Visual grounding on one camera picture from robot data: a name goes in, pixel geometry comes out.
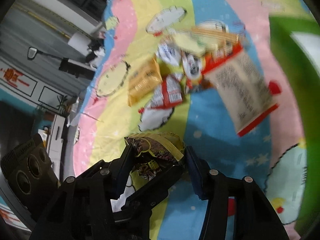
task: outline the white cylinder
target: white cylinder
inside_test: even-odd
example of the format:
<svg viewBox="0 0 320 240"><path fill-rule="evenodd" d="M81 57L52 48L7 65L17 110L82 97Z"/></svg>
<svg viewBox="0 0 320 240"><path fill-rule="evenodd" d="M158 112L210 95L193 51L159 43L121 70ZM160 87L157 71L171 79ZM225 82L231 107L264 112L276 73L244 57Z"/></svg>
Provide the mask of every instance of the white cylinder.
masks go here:
<svg viewBox="0 0 320 240"><path fill-rule="evenodd" d="M81 32L76 32L68 41L68 45L79 51L82 55L87 56L89 54L88 45L90 42L91 40L87 36Z"/></svg>

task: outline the yellow snack bag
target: yellow snack bag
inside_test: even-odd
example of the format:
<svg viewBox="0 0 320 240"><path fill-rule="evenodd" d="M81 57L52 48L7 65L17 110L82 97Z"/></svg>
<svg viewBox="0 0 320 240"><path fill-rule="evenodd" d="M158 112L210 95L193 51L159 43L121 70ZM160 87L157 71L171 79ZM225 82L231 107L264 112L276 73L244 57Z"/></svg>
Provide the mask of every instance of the yellow snack bag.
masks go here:
<svg viewBox="0 0 320 240"><path fill-rule="evenodd" d="M162 82L156 58L148 60L129 78L128 106L139 102L147 93Z"/></svg>

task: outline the snack package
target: snack package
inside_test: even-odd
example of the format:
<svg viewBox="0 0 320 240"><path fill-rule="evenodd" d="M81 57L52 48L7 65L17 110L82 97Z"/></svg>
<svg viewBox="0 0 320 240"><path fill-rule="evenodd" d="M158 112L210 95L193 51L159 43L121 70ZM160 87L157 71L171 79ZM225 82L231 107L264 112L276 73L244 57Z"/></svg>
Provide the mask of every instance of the snack package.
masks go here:
<svg viewBox="0 0 320 240"><path fill-rule="evenodd" d="M185 146L177 134L135 133L125 137L124 140L127 145L133 145L137 150L135 168L145 179L153 179L172 165L183 165Z"/></svg>
<svg viewBox="0 0 320 240"><path fill-rule="evenodd" d="M227 60L232 58L234 55L239 53L243 47L241 44L236 43L234 45L228 45L227 47L223 47L218 49L216 52L208 53L205 57L205 68L201 71L203 75L208 72L211 72L217 66L225 63Z"/></svg>
<svg viewBox="0 0 320 240"><path fill-rule="evenodd" d="M202 27L192 27L191 28L192 33L198 34L198 35L205 35L212 38L215 38L220 41L229 41L231 43L238 43L242 39L244 39L243 35L235 34L235 33L226 33L221 32L217 30L202 28Z"/></svg>
<svg viewBox="0 0 320 240"><path fill-rule="evenodd" d="M182 65L187 78L185 93L198 92L212 87L209 81L205 80L202 71L205 69L206 61L212 57L210 54L205 57L196 57L187 52L182 52Z"/></svg>
<svg viewBox="0 0 320 240"><path fill-rule="evenodd" d="M205 54L205 46L199 44L199 42L195 38L192 38L189 33L175 33L171 35L171 39L175 45L190 54L197 57L201 57Z"/></svg>
<svg viewBox="0 0 320 240"><path fill-rule="evenodd" d="M129 78L128 106L137 103L162 82L159 64L155 58L148 60Z"/></svg>
<svg viewBox="0 0 320 240"><path fill-rule="evenodd" d="M217 51L224 44L223 41L207 35L193 34L192 37L203 44L206 51Z"/></svg>
<svg viewBox="0 0 320 240"><path fill-rule="evenodd" d="M263 76L240 44L234 46L231 55L211 62L205 72L204 77L216 86L239 136L278 108Z"/></svg>
<svg viewBox="0 0 320 240"><path fill-rule="evenodd" d="M167 64L179 67L181 61L181 50L174 44L162 42L158 46L156 56Z"/></svg>
<svg viewBox="0 0 320 240"><path fill-rule="evenodd" d="M158 85L151 99L151 109L168 109L182 103L180 81L182 73L173 73L164 77L161 85Z"/></svg>

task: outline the colorful bedsheet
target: colorful bedsheet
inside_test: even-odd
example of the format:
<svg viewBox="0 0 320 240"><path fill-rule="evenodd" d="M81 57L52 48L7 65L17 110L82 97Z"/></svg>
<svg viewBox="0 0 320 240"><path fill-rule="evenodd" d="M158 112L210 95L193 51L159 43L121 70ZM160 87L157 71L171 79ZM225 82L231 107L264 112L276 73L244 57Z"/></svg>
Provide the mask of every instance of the colorful bedsheet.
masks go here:
<svg viewBox="0 0 320 240"><path fill-rule="evenodd" d="M187 95L154 132L179 134L200 158L226 176L253 177L283 224L292 228L304 189L306 147L294 95L269 48L270 12L311 18L301 0L108 0L104 13L106 57L88 87L81 109L73 151L75 174L100 159L119 157L125 146L123 138L139 132L138 110L152 95L128 107L126 77L156 51L170 28L206 24L242 32L250 42L247 53L266 83L276 80L280 84L280 107L240 138L217 91L210 89ZM112 75L110 68L116 69ZM161 71L165 74L182 70L162 66ZM279 180L288 183L284 186ZM145 183L136 174L132 181L135 188ZM150 238L197 239L206 205L194 194L189 181L180 180L171 188L169 197L153 209ZM226 239L232 237L232 223L231 216Z"/></svg>

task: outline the white snack packet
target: white snack packet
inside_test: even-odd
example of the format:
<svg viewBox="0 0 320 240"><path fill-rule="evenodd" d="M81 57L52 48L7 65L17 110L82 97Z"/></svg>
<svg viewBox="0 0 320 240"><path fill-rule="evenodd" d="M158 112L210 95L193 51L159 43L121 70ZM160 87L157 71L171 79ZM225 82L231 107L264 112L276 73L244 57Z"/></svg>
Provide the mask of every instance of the white snack packet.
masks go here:
<svg viewBox="0 0 320 240"><path fill-rule="evenodd" d="M165 63L179 67L181 50L174 44L161 43L156 51L156 56Z"/></svg>

